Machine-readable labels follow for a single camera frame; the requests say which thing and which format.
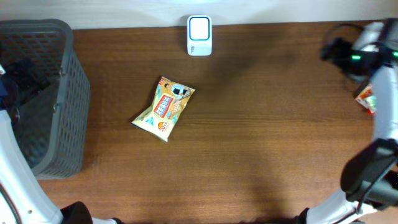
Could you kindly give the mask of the teal small carton box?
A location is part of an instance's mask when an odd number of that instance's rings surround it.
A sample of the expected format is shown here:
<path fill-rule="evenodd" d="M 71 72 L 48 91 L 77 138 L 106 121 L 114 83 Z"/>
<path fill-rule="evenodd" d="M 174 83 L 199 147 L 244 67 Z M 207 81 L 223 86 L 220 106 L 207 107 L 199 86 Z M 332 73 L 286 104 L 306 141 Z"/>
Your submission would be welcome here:
<path fill-rule="evenodd" d="M 366 102 L 368 104 L 368 109 L 370 111 L 370 113 L 375 113 L 376 112 L 376 108 L 377 108 L 377 99 L 374 95 L 369 96 L 366 98 Z"/>

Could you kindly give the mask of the orange small carton box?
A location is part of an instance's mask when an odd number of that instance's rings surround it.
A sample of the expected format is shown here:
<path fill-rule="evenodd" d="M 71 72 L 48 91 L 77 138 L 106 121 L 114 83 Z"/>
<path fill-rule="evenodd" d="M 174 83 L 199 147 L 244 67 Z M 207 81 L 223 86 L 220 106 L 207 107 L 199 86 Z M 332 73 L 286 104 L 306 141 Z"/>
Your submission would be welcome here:
<path fill-rule="evenodd" d="M 372 85 L 363 83 L 353 93 L 354 99 L 365 108 L 369 108 L 370 104 L 366 101 L 367 98 L 373 96 Z"/>

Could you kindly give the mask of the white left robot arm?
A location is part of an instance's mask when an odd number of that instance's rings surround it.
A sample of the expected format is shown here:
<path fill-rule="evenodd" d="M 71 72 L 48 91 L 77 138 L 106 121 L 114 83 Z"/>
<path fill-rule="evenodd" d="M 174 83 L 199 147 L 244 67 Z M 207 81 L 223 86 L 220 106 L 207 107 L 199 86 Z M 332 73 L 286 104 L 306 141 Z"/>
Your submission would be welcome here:
<path fill-rule="evenodd" d="M 122 224 L 118 218 L 92 217 L 82 202 L 57 208 L 38 184 L 19 149 L 12 119 L 1 110 L 1 205 L 8 215 L 3 223 L 102 223 Z"/>

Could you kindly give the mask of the yellow snack chip bag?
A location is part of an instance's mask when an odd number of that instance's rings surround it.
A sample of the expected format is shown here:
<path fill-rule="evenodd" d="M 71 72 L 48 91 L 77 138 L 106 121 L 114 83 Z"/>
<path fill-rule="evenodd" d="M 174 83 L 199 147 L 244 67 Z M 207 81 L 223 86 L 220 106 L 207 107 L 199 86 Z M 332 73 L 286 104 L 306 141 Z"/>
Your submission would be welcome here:
<path fill-rule="evenodd" d="M 195 89 L 161 77 L 152 104 L 131 124 L 167 142 Z"/>

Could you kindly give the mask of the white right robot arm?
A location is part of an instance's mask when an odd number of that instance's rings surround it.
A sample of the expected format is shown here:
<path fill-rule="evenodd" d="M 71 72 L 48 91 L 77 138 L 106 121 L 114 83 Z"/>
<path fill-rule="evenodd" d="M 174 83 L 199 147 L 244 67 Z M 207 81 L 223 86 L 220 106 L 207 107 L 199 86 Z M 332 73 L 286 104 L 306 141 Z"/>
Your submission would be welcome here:
<path fill-rule="evenodd" d="M 373 114 L 371 143 L 345 165 L 339 189 L 327 200 L 306 208 L 294 223 L 359 223 L 359 218 L 397 206 L 397 19 L 357 26 L 356 42 L 324 38 L 322 60 L 360 82 L 354 97 Z"/>

